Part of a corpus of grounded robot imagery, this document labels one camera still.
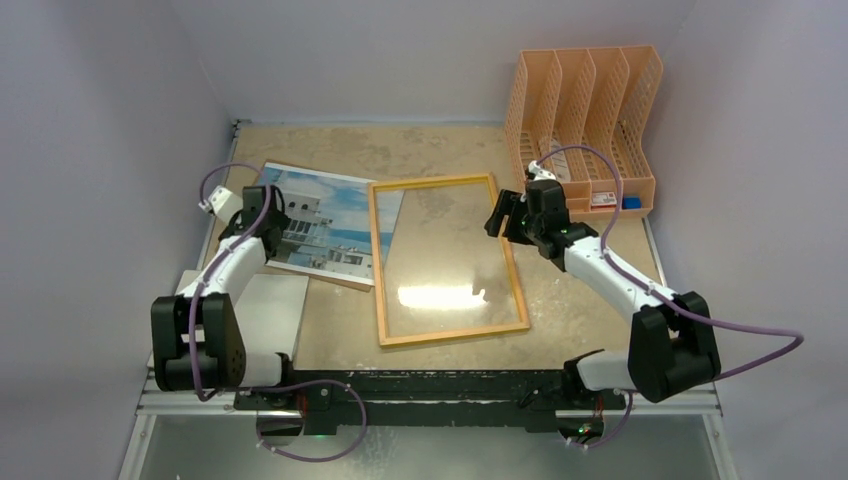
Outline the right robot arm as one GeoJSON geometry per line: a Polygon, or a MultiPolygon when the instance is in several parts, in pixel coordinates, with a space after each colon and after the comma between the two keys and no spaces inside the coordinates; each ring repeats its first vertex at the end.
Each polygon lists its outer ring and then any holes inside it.
{"type": "Polygon", "coordinates": [[[572,221],[556,181],[532,181],[523,193],[501,190],[484,229],[535,246],[630,324],[626,350],[596,350],[565,362],[561,392],[569,404],[584,407],[614,389],[659,403],[721,373],[714,330],[698,320],[709,314],[706,300],[657,284],[609,249],[594,228],[572,221]]]}

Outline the brown backing board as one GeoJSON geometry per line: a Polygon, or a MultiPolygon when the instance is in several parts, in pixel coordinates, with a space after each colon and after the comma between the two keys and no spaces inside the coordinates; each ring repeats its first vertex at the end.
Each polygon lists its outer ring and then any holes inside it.
{"type": "Polygon", "coordinates": [[[349,288],[349,289],[353,289],[353,290],[357,290],[357,291],[361,291],[361,292],[370,292],[373,289],[373,287],[371,285],[366,285],[366,284],[363,284],[363,283],[357,283],[357,282],[353,282],[353,281],[331,278],[331,277],[322,276],[322,275],[318,275],[318,274],[314,274],[314,273],[303,273],[303,272],[293,271],[293,270],[290,270],[290,269],[276,268],[276,267],[272,267],[270,264],[265,265],[260,270],[260,273],[261,274],[269,274],[269,275],[301,275],[301,276],[306,276],[310,279],[322,281],[322,282],[325,282],[325,283],[329,283],[329,284],[333,284],[333,285],[336,285],[336,286],[349,288]]]}

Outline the white label card in organizer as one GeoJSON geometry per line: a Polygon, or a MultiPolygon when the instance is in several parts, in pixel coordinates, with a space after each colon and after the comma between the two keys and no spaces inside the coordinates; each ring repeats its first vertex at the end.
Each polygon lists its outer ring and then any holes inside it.
{"type": "Polygon", "coordinates": [[[556,138],[550,139],[548,151],[544,154],[544,158],[539,161],[539,164],[544,165],[544,168],[550,171],[560,182],[572,180],[566,153],[561,150],[561,143],[556,138]]]}

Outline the orange plastic file organizer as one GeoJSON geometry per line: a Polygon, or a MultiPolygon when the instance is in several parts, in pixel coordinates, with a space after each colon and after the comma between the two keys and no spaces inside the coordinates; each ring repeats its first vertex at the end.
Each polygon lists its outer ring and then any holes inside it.
{"type": "Polygon", "coordinates": [[[638,196],[643,207],[623,210],[644,218],[654,207],[656,180],[642,139],[663,76],[652,45],[531,49],[520,52],[504,133],[519,183],[556,138],[572,180],[560,182],[567,207],[580,221],[607,219],[613,209],[592,210],[593,192],[638,196]]]}

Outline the blue small object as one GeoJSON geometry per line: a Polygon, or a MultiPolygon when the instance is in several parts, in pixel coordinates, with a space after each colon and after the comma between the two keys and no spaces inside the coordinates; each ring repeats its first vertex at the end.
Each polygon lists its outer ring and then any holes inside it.
{"type": "Polygon", "coordinates": [[[642,201],[638,196],[627,196],[622,200],[623,210],[638,210],[643,207],[642,201]]]}

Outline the building and sky photo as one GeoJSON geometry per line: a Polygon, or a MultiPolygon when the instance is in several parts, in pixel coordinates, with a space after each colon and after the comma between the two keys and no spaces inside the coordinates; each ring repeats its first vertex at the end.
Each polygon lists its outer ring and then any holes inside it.
{"type": "Polygon", "coordinates": [[[267,161],[258,182],[281,190],[290,218],[268,264],[374,286],[369,179],[267,161]]]}

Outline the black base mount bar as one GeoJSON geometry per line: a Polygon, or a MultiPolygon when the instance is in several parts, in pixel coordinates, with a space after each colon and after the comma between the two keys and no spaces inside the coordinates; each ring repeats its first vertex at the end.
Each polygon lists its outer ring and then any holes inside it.
{"type": "Polygon", "coordinates": [[[560,412],[588,419],[593,410],[621,411],[610,390],[579,390],[561,369],[543,370],[294,370],[285,393],[267,388],[239,395],[238,411],[295,411],[307,435],[340,426],[521,428],[556,433],[560,412]]]}

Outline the red white small box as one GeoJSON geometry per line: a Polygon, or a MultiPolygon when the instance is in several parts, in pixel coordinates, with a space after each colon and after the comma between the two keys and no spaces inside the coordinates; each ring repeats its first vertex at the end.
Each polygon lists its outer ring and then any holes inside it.
{"type": "Polygon", "coordinates": [[[618,197],[615,192],[593,192],[590,197],[590,208],[592,210],[615,209],[618,197]]]}

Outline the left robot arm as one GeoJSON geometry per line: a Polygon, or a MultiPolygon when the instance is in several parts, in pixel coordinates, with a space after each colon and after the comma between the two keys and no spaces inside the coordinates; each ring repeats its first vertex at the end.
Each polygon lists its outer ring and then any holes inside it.
{"type": "Polygon", "coordinates": [[[244,188],[213,260],[182,291],[150,310],[155,381],[163,391],[194,391],[202,401],[225,390],[259,389],[272,408],[297,399],[288,354],[249,355],[235,306],[249,281],[276,255],[290,219],[272,185],[244,188]]]}

